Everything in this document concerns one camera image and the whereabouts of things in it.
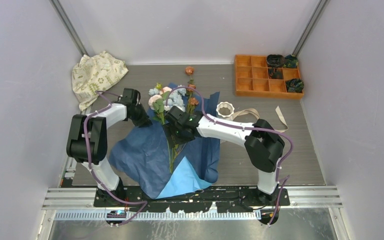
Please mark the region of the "artificial flower bunch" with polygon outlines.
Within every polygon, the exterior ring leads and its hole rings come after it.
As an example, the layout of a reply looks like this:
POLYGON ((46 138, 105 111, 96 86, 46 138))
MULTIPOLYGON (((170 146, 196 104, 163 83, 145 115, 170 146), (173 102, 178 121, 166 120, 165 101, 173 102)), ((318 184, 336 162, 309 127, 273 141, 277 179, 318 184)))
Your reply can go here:
POLYGON ((174 137, 170 135, 168 118, 165 116, 171 109, 180 109, 183 112, 192 114, 199 104, 199 100, 195 97, 194 89, 196 85, 194 82, 194 71, 192 66, 185 68, 185 74, 189 76, 188 88, 182 88, 174 90, 172 87, 163 87, 160 83, 157 83, 154 88, 149 90, 150 99, 148 105, 155 113, 155 119, 161 123, 164 134, 166 136, 168 145, 168 162, 169 172, 174 172, 175 159, 181 153, 184 144, 174 143, 174 137))

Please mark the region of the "blue wrapping paper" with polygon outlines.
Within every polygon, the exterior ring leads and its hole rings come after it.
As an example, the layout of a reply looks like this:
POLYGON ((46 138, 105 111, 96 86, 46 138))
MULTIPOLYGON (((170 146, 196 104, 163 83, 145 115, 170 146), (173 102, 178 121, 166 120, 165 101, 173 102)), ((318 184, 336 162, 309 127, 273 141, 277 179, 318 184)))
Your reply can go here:
POLYGON ((109 163, 137 182, 152 199, 162 199, 206 189, 218 180, 221 143, 216 138, 197 137, 169 152, 159 116, 153 109, 158 95, 176 85, 150 88, 147 114, 152 125, 134 127, 115 143, 109 152, 109 163))

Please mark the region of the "beige printed ribbon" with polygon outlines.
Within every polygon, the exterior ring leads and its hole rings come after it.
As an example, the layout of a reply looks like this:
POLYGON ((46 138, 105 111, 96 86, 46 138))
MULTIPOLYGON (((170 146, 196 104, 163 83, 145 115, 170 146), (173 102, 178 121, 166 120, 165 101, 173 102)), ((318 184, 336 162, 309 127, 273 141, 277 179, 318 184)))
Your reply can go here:
MULTIPOLYGON (((286 119, 280 109, 279 106, 277 106, 274 110, 276 116, 277 116, 277 119, 280 120, 280 122, 282 123, 282 125, 284 126, 283 129, 280 129, 280 128, 276 128, 275 130, 280 132, 280 133, 285 133, 286 131, 289 130, 289 126, 286 122, 286 119)), ((252 115, 253 117, 255 117, 256 119, 261 119, 261 117, 267 117, 268 115, 267 114, 260 114, 258 110, 256 110, 255 108, 246 108, 246 109, 243 109, 243 110, 239 110, 239 111, 235 111, 232 116, 231 116, 231 120, 235 120, 237 117, 240 117, 240 116, 245 116, 245 115, 252 115)))

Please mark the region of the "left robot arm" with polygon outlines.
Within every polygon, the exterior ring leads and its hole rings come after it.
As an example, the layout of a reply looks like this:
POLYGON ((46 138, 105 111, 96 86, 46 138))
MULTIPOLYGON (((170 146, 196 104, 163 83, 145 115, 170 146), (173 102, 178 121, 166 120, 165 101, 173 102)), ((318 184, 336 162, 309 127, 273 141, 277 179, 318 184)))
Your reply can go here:
POLYGON ((141 94, 136 89, 125 88, 116 101, 110 101, 101 110, 74 115, 66 144, 67 155, 91 173, 98 189, 115 207, 125 202, 126 193, 121 178, 107 159, 107 130, 123 121, 132 121, 139 128, 152 125, 141 104, 141 94))

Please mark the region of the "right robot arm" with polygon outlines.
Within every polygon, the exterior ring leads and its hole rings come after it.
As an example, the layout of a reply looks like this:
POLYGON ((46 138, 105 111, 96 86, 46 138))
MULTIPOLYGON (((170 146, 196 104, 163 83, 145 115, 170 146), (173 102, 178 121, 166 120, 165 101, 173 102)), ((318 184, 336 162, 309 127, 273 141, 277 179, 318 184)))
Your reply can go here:
POLYGON ((258 171, 259 202, 268 206, 277 199, 279 183, 276 175, 285 142, 267 121, 234 122, 201 111, 187 113, 176 106, 165 113, 164 120, 164 133, 171 146, 182 145, 195 138, 213 138, 245 148, 250 162, 258 171))

